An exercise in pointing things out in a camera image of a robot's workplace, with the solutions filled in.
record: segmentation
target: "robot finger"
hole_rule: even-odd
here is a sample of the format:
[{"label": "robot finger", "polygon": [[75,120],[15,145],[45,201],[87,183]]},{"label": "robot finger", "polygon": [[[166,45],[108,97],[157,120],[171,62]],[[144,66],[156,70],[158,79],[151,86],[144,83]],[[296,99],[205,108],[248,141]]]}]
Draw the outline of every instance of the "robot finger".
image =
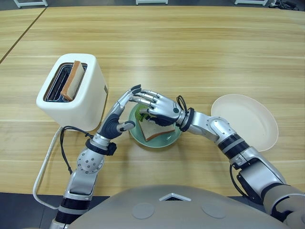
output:
[{"label": "robot finger", "polygon": [[153,104],[151,101],[148,101],[146,99],[142,99],[141,97],[137,97],[137,96],[134,96],[130,101],[133,101],[133,102],[136,102],[136,103],[139,103],[139,104],[143,104],[147,107],[150,107],[150,108],[153,108]]},{"label": "robot finger", "polygon": [[145,93],[145,94],[148,94],[148,95],[151,95],[151,96],[156,97],[156,98],[162,97],[161,94],[159,94],[157,92],[149,91],[149,90],[142,90],[141,92]]},{"label": "robot finger", "polygon": [[150,94],[146,94],[146,93],[137,93],[136,94],[136,96],[139,96],[139,97],[141,97],[141,98],[143,98],[143,99],[145,99],[145,100],[148,100],[148,101],[150,101],[150,102],[156,102],[157,101],[157,97],[155,97],[155,96],[152,96],[152,95],[150,95]]}]

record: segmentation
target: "black cable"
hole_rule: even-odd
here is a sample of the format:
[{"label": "black cable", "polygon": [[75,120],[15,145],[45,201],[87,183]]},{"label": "black cable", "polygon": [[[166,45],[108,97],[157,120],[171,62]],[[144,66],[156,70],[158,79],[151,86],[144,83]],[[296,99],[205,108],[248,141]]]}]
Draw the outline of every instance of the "black cable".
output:
[{"label": "black cable", "polygon": [[77,128],[77,127],[70,126],[70,125],[66,125],[66,126],[64,126],[64,127],[62,128],[62,130],[61,130],[61,136],[60,136],[61,155],[62,155],[62,158],[63,158],[63,160],[65,161],[65,163],[66,163],[66,165],[67,165],[67,167],[68,167],[68,171],[70,172],[70,174],[72,174],[72,169],[71,169],[71,167],[70,167],[70,165],[69,165],[69,162],[68,162],[68,160],[67,160],[67,157],[66,157],[66,155],[65,155],[65,151],[63,150],[63,137],[64,137],[64,132],[65,132],[66,130],[77,130],[77,131],[79,131],[79,132],[84,133],[84,134],[85,134],[85,137],[89,136],[91,139],[93,138],[93,135],[91,135],[91,134],[89,134],[88,132],[83,131],[83,130]]},{"label": "black cable", "polygon": [[234,178],[233,178],[233,174],[232,174],[232,165],[230,165],[230,177],[231,177],[231,180],[232,180],[232,183],[234,185],[234,187],[236,188],[236,190],[243,196],[243,197],[247,197],[248,199],[250,199],[239,187],[238,185],[236,184]]},{"label": "black cable", "polygon": [[182,110],[187,111],[185,100],[183,99],[183,97],[181,95],[179,95],[177,97],[177,103]]},{"label": "black cable", "polygon": [[181,108],[182,110],[185,111],[185,116],[184,116],[184,118],[183,118],[183,120],[182,120],[182,122],[181,122],[181,125],[182,125],[183,122],[185,121],[186,117],[187,117],[187,114],[188,114],[186,102],[185,102],[185,100],[183,99],[182,95],[179,95],[179,96],[177,97],[177,103],[178,103],[178,105],[180,106],[180,108]]}]

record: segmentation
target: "silver metal arm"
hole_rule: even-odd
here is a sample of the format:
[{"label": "silver metal arm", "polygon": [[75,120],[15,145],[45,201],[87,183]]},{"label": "silver metal arm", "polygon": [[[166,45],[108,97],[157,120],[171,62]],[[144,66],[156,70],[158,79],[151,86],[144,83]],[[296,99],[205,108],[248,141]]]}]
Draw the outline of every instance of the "silver metal arm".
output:
[{"label": "silver metal arm", "polygon": [[266,212],[284,221],[293,229],[305,226],[305,194],[286,184],[282,174],[254,147],[249,146],[221,117],[208,116],[195,112],[192,108],[187,112],[179,109],[178,117],[173,107],[177,103],[165,96],[143,90],[140,95],[149,108],[149,113],[157,118],[174,120],[180,129],[195,135],[202,135],[212,140],[229,158],[235,169],[241,169],[237,179],[250,199],[256,203],[264,203]]},{"label": "silver metal arm", "polygon": [[66,229],[79,216],[88,211],[98,172],[104,165],[105,155],[113,155],[116,145],[110,140],[134,128],[134,122],[119,123],[119,118],[129,101],[141,91],[141,85],[126,91],[112,106],[101,127],[77,158],[77,169],[71,174],[56,218],[50,229]]}]

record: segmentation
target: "black wrist band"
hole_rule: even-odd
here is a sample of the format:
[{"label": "black wrist band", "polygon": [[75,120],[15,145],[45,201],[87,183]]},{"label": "black wrist band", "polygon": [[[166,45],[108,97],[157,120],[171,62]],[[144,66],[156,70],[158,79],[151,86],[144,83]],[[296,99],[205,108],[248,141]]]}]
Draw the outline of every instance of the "black wrist band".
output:
[{"label": "black wrist band", "polygon": [[185,131],[187,131],[188,130],[188,128],[190,127],[190,125],[191,125],[191,123],[192,123],[192,120],[193,120],[193,118],[194,118],[194,113],[195,113],[195,110],[193,109],[193,108],[191,108],[190,107],[190,109],[189,109],[190,111],[189,111],[189,119],[187,120],[187,123],[184,125],[184,127],[180,127],[180,130],[182,131],[182,132],[185,132]]},{"label": "black wrist band", "polygon": [[88,139],[86,141],[86,147],[92,151],[94,151],[95,153],[98,153],[98,154],[102,154],[102,155],[107,155],[107,156],[112,156],[116,150],[116,144],[113,143],[113,142],[110,142],[109,145],[108,145],[108,149],[107,150],[103,150],[101,148],[98,148],[97,146],[95,145],[92,145],[90,143],[90,139]]}]

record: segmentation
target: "floor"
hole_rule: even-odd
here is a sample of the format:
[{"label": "floor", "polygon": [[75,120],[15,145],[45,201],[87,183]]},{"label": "floor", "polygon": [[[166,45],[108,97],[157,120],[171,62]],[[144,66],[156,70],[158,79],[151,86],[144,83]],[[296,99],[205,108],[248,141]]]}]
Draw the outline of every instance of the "floor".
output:
[{"label": "floor", "polygon": [[[19,2],[29,2],[39,0],[19,0]],[[304,0],[288,0],[297,5],[297,7],[305,11]],[[236,6],[234,5],[235,0],[169,0],[168,5],[170,6]],[[135,0],[47,0],[49,7],[59,6],[134,6]],[[268,5],[253,5],[253,4],[238,4],[238,7],[265,7]],[[27,8],[39,8],[44,6],[32,6],[23,7]],[[13,0],[0,0],[0,10],[17,10],[18,7]]]},{"label": "floor", "polygon": [[[40,198],[54,206],[58,206],[62,200],[62,196],[40,195]],[[107,198],[93,197],[90,209]],[[252,203],[244,197],[230,198],[264,211],[263,206]],[[48,229],[57,212],[36,202],[29,194],[0,193],[0,203],[2,206],[0,209],[1,229]]]}]

